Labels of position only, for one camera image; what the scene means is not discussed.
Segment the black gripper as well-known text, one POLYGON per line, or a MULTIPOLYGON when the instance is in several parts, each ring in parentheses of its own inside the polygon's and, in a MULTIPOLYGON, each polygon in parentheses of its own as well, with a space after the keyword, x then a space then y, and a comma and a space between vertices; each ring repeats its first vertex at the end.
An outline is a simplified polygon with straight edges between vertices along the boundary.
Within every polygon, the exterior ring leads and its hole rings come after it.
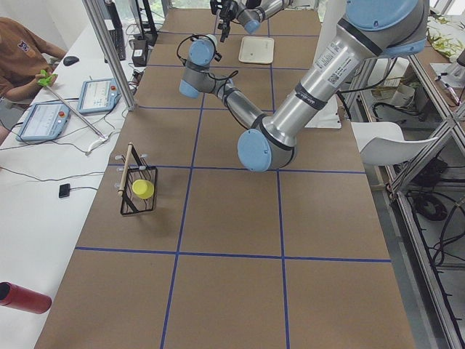
POLYGON ((210 9, 213 15, 219 15, 222 20, 219 23, 219 31, 221 31, 220 42, 224 42, 230 33, 229 23, 236 19, 238 3, 234 0, 211 0, 210 9))

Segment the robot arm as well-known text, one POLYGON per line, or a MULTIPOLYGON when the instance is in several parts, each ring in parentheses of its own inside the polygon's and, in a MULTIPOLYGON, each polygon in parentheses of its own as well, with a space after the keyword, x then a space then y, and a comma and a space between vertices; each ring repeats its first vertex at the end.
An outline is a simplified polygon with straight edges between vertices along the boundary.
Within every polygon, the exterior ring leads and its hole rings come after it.
POLYGON ((296 136, 335 95, 364 60, 401 57, 420 52, 426 42, 428 1, 347 1, 335 24, 336 35, 272 116, 267 116, 233 84, 215 76, 217 41, 195 36, 179 85, 182 95, 218 97, 245 128, 238 140, 238 158, 255 172, 279 169, 296 155, 296 136))
POLYGON ((211 13, 219 15, 217 28, 222 31, 220 41, 224 42, 230 34, 230 24, 237 21, 247 33, 254 34, 261 23, 286 9, 294 3, 292 0, 275 1, 214 1, 209 2, 211 13))

